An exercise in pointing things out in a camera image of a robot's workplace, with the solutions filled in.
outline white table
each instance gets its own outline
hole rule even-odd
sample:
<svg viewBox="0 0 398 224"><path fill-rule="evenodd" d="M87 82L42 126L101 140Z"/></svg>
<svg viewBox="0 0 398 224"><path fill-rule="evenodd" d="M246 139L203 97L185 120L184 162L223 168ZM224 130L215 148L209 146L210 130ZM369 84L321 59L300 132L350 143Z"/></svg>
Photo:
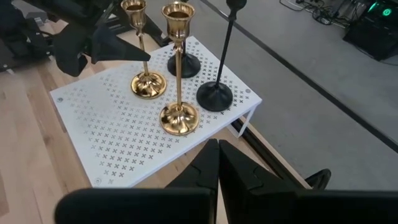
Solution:
<svg viewBox="0 0 398 224"><path fill-rule="evenodd" d="M92 186L132 187L249 113L240 136L261 102L224 67L221 82L232 90L233 104L223 112L201 108L196 101L197 89L216 80L220 61L196 38L189 37L187 52L199 58L201 70L195 77L182 80L183 101L197 108L200 122L187 136L166 133L160 126L159 113L166 104L177 100L176 78L167 71L167 61L174 54L172 47L151 53L149 69L160 72L167 80L166 92L157 99L143 100L131 91L131 79L143 70L142 62L125 63L51 91Z"/></svg>

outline brass candlestick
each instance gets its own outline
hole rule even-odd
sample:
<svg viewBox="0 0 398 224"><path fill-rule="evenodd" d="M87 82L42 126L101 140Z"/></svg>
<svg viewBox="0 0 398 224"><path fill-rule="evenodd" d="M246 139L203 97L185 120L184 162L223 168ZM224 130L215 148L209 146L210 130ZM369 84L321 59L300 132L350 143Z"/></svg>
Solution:
<svg viewBox="0 0 398 224"><path fill-rule="evenodd" d="M167 33L174 41L177 102L163 108L160 112L160 124L168 133L182 136L191 133L199 123L198 111L181 101L182 42L189 36L189 23L195 9L187 3L175 1L164 6L162 14L167 20Z"/></svg>
<svg viewBox="0 0 398 224"><path fill-rule="evenodd" d="M142 28L146 23L146 6L147 4L144 0L123 0L121 2L122 9L129 16L130 25L137 29L141 50L145 50ZM157 98L166 90L166 79L159 73L150 72L148 70L148 63L143 63L144 71L132 79L131 90L135 95L141 98Z"/></svg>

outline gray carpet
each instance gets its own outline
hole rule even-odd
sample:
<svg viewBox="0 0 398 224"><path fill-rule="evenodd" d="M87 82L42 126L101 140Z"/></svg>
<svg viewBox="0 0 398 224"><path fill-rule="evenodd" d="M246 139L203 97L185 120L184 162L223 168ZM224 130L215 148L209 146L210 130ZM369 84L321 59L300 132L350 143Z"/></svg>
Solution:
<svg viewBox="0 0 398 224"><path fill-rule="evenodd" d="M160 8L167 2L151 1L147 9L163 30ZM192 35L219 57L227 22L200 1L190 3L197 10ZM229 13L224 0L212 3ZM385 120L385 114L396 115L381 95L391 90L382 84L397 83L397 68L377 63L343 42L342 29L320 25L310 14L292 12L277 0L249 1L238 22L368 120L374 118L373 123ZM226 65L263 99L252 124L304 177L329 168L328 189L398 189L397 153L236 29ZM382 116L370 116L375 111ZM388 127L394 130L393 121Z"/></svg>

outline black candlestick holder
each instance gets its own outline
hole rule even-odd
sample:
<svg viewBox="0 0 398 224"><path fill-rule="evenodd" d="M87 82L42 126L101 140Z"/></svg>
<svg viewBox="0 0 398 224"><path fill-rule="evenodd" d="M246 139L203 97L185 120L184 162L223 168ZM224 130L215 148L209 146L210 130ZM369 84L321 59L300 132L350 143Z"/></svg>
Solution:
<svg viewBox="0 0 398 224"><path fill-rule="evenodd" d="M185 41L183 42L183 53L182 53L182 78L191 78L194 77L200 71L200 61L199 59L192 55L186 53L185 49ZM175 71L175 55L170 57L169 61L167 62L167 70L174 76L176 76Z"/></svg>
<svg viewBox="0 0 398 224"><path fill-rule="evenodd" d="M224 83L220 83L221 74L223 73L226 51L228 49L229 39L231 37L232 28L236 20L236 13L246 5L247 0L227 0L227 5L231 9L228 16L228 29L226 32L223 54L221 55L220 65L218 67L217 80L215 82L207 82L199 87L197 91L197 101L199 105L212 112L219 112L228 109L233 101L232 91Z"/></svg>

